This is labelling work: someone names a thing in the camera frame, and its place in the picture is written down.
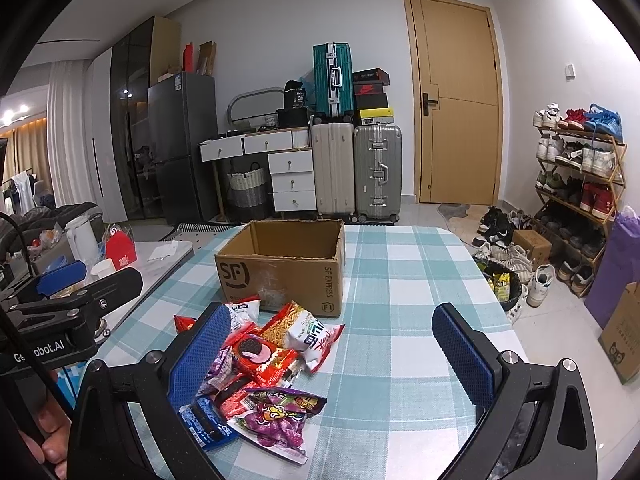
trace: door frame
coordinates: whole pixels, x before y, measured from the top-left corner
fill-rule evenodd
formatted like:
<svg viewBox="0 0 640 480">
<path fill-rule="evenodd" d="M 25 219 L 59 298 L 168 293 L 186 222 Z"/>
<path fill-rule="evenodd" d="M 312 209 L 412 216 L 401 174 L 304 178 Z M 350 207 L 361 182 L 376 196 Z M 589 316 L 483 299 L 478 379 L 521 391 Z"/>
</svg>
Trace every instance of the door frame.
<svg viewBox="0 0 640 480">
<path fill-rule="evenodd" d="M 498 203 L 500 192 L 500 173 L 502 171 L 502 130 L 504 127 L 504 111 L 502 108 L 502 72 L 500 70 L 500 56 L 498 54 L 498 41 L 495 35 L 494 19 L 491 9 L 459 0 L 432 0 L 471 9 L 482 10 L 486 13 L 491 30 L 491 40 L 494 46 L 495 75 L 498 88 L 498 153 L 495 164 L 495 190 L 494 205 Z M 420 94 L 420 68 L 418 64 L 418 46 L 415 37 L 414 13 L 411 9 L 411 0 L 404 0 L 404 12 L 409 32 L 409 48 L 411 50 L 411 72 L 414 83 L 414 195 L 416 203 L 420 203 L 420 185 L 422 183 L 422 97 Z"/>
</svg>

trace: small cardboard box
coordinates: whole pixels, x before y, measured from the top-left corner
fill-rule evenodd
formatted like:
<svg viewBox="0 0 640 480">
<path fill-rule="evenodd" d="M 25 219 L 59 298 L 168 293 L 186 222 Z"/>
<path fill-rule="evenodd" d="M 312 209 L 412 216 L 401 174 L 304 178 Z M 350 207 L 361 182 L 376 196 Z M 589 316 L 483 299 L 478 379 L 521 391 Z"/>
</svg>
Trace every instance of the small cardboard box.
<svg viewBox="0 0 640 480">
<path fill-rule="evenodd" d="M 265 310 L 293 300 L 314 316 L 338 317 L 344 223 L 252 221 L 216 254 L 216 265 L 228 301 L 258 294 Z"/>
<path fill-rule="evenodd" d="M 622 383 L 640 370 L 640 286 L 630 283 L 598 339 Z"/>
<path fill-rule="evenodd" d="M 548 262 L 549 254 L 551 254 L 551 242 L 533 229 L 514 231 L 513 243 L 527 251 L 527 258 L 531 260 L 534 271 L 540 265 Z"/>
</svg>

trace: white cup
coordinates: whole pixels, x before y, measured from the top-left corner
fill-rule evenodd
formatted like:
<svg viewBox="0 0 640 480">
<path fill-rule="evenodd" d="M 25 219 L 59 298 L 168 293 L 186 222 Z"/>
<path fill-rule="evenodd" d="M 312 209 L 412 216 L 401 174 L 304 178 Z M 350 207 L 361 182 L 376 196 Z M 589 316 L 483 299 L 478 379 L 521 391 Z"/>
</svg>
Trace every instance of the white cup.
<svg viewBox="0 0 640 480">
<path fill-rule="evenodd" d="M 113 274 L 115 271 L 116 268 L 113 265 L 113 262 L 110 258 L 107 258 L 106 260 L 98 262 L 91 268 L 91 275 L 95 279 L 101 280 L 103 278 L 106 278 L 110 274 Z"/>
</svg>

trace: silver suitcase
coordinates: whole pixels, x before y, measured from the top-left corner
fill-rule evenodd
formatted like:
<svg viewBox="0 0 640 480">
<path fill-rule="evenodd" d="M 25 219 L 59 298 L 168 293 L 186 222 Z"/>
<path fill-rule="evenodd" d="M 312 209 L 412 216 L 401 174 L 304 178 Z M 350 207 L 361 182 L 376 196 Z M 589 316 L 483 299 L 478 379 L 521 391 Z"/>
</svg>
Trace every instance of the silver suitcase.
<svg viewBox="0 0 640 480">
<path fill-rule="evenodd" d="M 397 126 L 370 124 L 356 128 L 356 211 L 367 218 L 397 222 L 402 185 L 402 133 Z"/>
<path fill-rule="evenodd" d="M 311 141 L 318 213 L 353 215 L 353 124 L 314 124 Z"/>
</svg>

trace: wooden door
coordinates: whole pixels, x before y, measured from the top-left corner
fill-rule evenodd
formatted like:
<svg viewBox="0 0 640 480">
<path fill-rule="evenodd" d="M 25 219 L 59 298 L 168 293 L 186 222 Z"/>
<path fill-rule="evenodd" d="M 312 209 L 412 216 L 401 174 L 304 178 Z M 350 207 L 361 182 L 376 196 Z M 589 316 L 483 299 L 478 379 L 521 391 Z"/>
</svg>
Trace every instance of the wooden door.
<svg viewBox="0 0 640 480">
<path fill-rule="evenodd" d="M 410 5 L 420 87 L 420 202 L 492 204 L 501 119 L 487 11 L 437 0 Z"/>
</svg>

